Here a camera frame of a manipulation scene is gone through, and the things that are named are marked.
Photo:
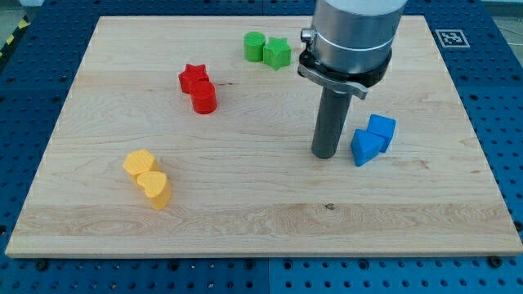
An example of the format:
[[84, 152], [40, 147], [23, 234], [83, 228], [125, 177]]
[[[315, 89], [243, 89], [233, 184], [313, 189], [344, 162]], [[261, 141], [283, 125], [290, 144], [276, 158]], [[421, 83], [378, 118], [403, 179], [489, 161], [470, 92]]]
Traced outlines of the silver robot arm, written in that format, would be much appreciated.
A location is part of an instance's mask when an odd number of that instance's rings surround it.
[[406, 0], [318, 0], [301, 31], [298, 73], [338, 94], [363, 100], [391, 60]]

